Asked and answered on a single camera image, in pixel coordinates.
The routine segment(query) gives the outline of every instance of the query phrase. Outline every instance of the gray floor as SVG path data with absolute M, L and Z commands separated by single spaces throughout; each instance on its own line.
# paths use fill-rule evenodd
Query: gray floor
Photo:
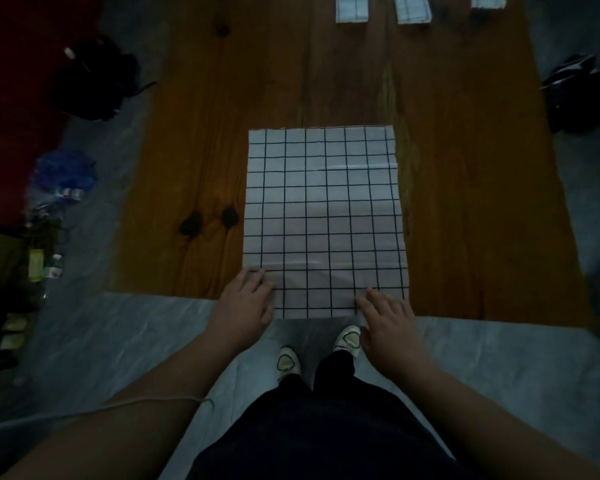
M 159 79 L 166 55 L 167 5 L 107 0 L 102 15 L 101 29 L 138 55 L 147 80 Z M 528 14 L 541 76 L 575 50 L 600 55 L 600 0 L 528 0 Z M 204 328 L 212 302 L 104 292 L 149 103 L 149 95 L 141 95 L 127 101 L 112 121 L 73 120 L 67 128 L 64 145 L 96 158 L 100 183 L 67 215 L 71 242 L 65 275 L 49 286 L 48 304 L 15 385 L 0 396 L 0 419 L 98 404 Z M 598 291 L 600 309 L 600 129 L 584 137 L 558 135 L 555 148 L 581 266 Z M 225 371 L 211 393 L 216 411 L 200 409 L 162 477 L 184 478 L 196 453 L 274 386 L 281 345 L 299 350 L 310 381 L 338 330 L 354 320 L 275 322 Z M 600 465 L 600 339 L 582 330 L 432 317 L 421 318 L 420 326 L 442 367 Z M 410 405 L 364 356 L 356 375 Z M 1 435 L 0 464 L 44 434 L 31 428 Z

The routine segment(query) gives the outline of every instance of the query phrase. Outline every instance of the white shoe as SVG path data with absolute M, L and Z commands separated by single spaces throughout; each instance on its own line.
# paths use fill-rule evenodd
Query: white shoe
M 278 382 L 289 374 L 300 375 L 300 361 L 296 353 L 289 347 L 282 347 L 278 354 Z
M 360 327 L 351 325 L 341 331 L 333 345 L 333 351 L 336 350 L 346 350 L 357 358 L 360 353 Z

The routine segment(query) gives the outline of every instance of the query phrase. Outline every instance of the wood grain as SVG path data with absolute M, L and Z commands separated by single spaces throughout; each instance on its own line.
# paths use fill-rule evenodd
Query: wood grain
M 181 0 L 112 290 L 219 296 L 242 260 L 242 223 L 219 217 L 244 208 L 248 129 L 391 123 L 416 313 L 590 326 L 521 0 L 430 1 L 433 23 L 398 26 L 393 0 L 350 25 L 335 0 Z

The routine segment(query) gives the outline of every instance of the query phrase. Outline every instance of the person's left hand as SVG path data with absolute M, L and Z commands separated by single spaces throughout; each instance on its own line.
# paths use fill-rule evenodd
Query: person's left hand
M 273 318 L 270 303 L 274 282 L 262 282 L 264 269 L 247 281 L 248 268 L 229 283 L 209 317 L 206 336 L 233 356 L 254 345 Z

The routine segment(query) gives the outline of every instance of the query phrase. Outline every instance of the sneaker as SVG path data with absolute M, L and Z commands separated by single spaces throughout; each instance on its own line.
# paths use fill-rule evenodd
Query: sneaker
M 296 353 L 289 347 L 282 347 L 278 354 L 278 382 L 289 374 L 300 375 L 300 361 Z
M 336 350 L 346 350 L 353 358 L 357 358 L 360 352 L 360 327 L 351 325 L 341 331 L 333 345 L 333 351 Z

